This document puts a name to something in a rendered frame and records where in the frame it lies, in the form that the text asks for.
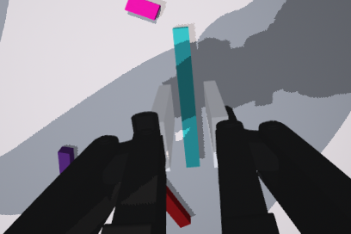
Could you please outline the magenta rectangular block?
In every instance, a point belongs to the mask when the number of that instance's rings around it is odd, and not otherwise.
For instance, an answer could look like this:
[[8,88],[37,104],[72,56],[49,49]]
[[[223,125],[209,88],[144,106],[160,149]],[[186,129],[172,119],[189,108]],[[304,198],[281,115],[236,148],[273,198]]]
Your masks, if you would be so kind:
[[156,20],[161,5],[147,0],[128,0],[125,10]]

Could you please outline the purple rod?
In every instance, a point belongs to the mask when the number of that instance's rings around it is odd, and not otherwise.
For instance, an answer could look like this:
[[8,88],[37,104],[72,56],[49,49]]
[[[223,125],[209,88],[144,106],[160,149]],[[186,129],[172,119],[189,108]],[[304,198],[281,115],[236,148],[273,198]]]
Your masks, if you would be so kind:
[[59,173],[74,161],[74,148],[62,146],[58,151]]

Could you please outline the turquoise rod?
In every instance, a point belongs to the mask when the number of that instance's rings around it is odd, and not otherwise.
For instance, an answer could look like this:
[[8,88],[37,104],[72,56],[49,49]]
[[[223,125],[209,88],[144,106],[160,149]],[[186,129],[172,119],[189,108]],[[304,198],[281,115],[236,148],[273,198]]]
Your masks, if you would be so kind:
[[200,167],[194,80],[188,27],[173,28],[186,166]]

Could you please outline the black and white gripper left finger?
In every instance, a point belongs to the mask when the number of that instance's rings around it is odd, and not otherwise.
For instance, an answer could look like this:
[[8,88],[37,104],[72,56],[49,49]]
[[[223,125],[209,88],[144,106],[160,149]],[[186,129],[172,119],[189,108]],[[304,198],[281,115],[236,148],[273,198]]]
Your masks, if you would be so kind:
[[[166,234],[171,84],[159,85],[151,112],[131,119],[131,140],[95,139],[4,234]],[[105,224],[113,210],[112,223]]]

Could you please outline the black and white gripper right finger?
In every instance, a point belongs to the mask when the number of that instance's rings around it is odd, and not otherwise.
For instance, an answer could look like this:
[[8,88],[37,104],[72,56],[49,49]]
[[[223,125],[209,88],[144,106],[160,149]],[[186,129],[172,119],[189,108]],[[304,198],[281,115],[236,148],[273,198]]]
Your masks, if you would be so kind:
[[222,234],[280,234],[259,177],[301,234],[351,234],[351,178],[281,122],[244,129],[203,83]]

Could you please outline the dark red rod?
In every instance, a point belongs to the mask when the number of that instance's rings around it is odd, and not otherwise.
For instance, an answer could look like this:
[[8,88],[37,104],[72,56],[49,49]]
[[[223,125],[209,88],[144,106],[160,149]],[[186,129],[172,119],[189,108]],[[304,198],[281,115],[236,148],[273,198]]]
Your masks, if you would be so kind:
[[191,216],[168,187],[166,211],[181,228],[191,224]]

